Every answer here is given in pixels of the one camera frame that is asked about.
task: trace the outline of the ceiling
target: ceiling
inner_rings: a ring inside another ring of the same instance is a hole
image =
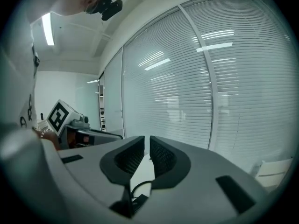
[[[144,0],[122,0],[123,10],[108,21],[100,14],[62,17],[52,14],[54,46],[48,46],[41,19],[33,25],[40,70],[98,74],[100,56],[115,30]]]

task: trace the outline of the white wall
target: white wall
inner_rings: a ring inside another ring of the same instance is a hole
[[[61,71],[38,71],[35,88],[37,119],[46,119],[61,99],[79,113],[88,116],[90,126],[100,129],[98,83],[87,84],[98,76]]]
[[[120,24],[114,33],[112,40],[106,46],[100,58],[100,72],[102,74],[117,51],[124,45],[139,29],[152,19],[163,14],[167,10],[190,0],[145,0],[137,6],[127,18]]]

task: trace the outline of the black camera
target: black camera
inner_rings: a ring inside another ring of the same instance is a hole
[[[94,14],[101,13],[102,20],[107,21],[122,10],[122,1],[117,0],[99,0],[99,2],[91,8],[88,8],[86,13]]]

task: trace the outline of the chair backrest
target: chair backrest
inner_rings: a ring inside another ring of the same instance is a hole
[[[277,162],[263,161],[255,178],[263,187],[278,186],[289,170],[291,162],[292,159]]]

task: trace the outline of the wire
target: wire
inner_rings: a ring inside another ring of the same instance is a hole
[[[136,192],[137,188],[139,188],[140,186],[142,186],[144,184],[151,183],[151,182],[152,181],[144,181],[144,182],[141,182],[140,184],[138,184],[136,187],[133,188],[133,190],[131,192],[131,197],[136,198],[136,197],[134,197],[134,193]]]

